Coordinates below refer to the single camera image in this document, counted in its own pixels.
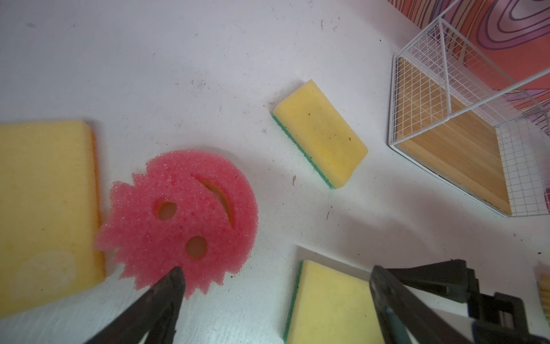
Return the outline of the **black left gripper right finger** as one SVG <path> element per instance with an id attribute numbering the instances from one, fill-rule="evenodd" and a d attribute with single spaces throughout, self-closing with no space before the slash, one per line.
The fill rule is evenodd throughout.
<path id="1" fill-rule="evenodd" d="M 376 265 L 370 290 L 385 343 L 470 343 L 412 294 L 387 269 Z"/>

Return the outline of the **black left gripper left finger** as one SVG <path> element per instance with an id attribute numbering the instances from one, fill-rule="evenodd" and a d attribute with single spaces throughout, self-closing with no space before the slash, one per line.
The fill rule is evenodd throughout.
<path id="1" fill-rule="evenodd" d="M 172 343 L 186 279 L 174 267 L 88 343 Z"/>

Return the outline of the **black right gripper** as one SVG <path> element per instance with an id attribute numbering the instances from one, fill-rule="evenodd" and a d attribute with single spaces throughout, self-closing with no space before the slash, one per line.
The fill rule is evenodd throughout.
<path id="1" fill-rule="evenodd" d="M 465 260 L 388 271 L 408 287 L 467 303 L 468 316 L 474 320 L 474 343 L 549 343 L 548 338 L 530 333 L 522 299 L 499 292 L 479 293 L 475 271 L 467 267 Z"/>

